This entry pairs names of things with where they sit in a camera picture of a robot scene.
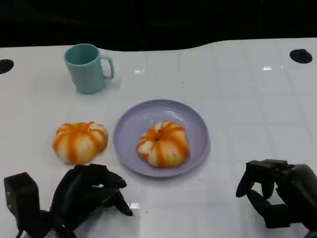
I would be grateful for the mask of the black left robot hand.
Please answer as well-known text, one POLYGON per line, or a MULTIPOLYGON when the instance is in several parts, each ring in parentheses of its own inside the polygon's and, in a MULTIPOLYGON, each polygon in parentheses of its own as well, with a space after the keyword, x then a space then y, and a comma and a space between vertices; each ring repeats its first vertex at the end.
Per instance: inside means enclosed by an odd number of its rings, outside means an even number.
POLYGON ((104 165, 76 165, 58 184, 50 207, 53 230, 59 238, 74 238, 74 231, 95 211, 115 207, 133 216, 121 189, 127 186, 119 175, 104 165))

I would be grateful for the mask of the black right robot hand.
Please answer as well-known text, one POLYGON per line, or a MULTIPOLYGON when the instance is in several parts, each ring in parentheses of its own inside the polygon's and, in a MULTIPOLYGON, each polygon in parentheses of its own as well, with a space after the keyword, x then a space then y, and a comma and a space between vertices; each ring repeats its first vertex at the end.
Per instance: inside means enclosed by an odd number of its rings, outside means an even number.
POLYGON ((236 197, 247 196, 269 229, 303 224, 307 237, 317 236, 317 177, 306 164, 252 160, 238 184, 236 197))

